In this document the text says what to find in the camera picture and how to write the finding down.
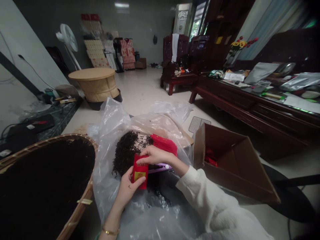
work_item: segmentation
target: hand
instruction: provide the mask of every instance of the hand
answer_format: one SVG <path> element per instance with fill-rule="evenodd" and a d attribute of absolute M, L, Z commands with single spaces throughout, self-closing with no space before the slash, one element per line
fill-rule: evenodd
<path fill-rule="evenodd" d="M 153 145 L 150 145 L 141 151 L 140 156 L 149 155 L 149 157 L 141 158 L 137 161 L 138 165 L 142 164 L 158 164 L 168 163 L 170 164 L 173 160 L 177 159 L 173 153 L 161 150 Z"/>
<path fill-rule="evenodd" d="M 135 183 L 131 183 L 133 166 L 122 176 L 118 194 L 114 204 L 124 209 L 132 198 L 134 192 L 146 180 L 146 177 L 139 178 Z"/>

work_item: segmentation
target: electric fan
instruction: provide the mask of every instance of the electric fan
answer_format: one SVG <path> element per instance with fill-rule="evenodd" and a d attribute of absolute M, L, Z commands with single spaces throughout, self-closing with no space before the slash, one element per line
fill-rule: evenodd
<path fill-rule="evenodd" d="M 78 61 L 76 60 L 75 56 L 73 55 L 73 51 L 77 52 L 78 51 L 78 44 L 76 41 L 76 38 L 71 30 L 71 28 L 67 25 L 67 24 L 63 24 L 61 23 L 60 25 L 60 31 L 61 32 L 57 32 L 57 38 L 63 42 L 65 44 L 67 52 L 69 51 L 74 62 L 76 63 L 76 65 L 78 66 L 79 70 L 81 70 L 81 67 L 78 63 Z"/>

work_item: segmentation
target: white sweater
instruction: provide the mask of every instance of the white sweater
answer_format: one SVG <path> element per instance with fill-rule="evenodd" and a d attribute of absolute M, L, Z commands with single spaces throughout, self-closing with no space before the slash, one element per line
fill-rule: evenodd
<path fill-rule="evenodd" d="M 198 239 L 274 240 L 257 218 L 207 179 L 202 169 L 189 167 L 176 187 L 200 214 L 206 232 Z"/>

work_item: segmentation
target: woman's left hand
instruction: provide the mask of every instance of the woman's left hand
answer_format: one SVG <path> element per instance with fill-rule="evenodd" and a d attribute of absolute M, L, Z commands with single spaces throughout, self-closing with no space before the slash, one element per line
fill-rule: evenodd
<path fill-rule="evenodd" d="M 139 178 L 135 183 L 131 183 L 133 166 L 122 176 L 118 194 L 114 204 L 124 209 L 132 198 L 138 187 L 146 180 L 146 177 Z"/>

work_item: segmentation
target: woman's right hand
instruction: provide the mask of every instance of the woman's right hand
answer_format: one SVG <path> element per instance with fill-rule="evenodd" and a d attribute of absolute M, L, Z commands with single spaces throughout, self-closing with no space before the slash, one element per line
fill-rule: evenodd
<path fill-rule="evenodd" d="M 159 164 L 159 163 L 168 163 L 170 164 L 173 160 L 177 159 L 173 153 L 166 152 L 161 150 L 153 145 L 150 145 L 144 148 L 141 151 L 140 156 L 149 155 L 149 157 L 141 158 L 137 161 L 138 165 L 142 164 Z"/>

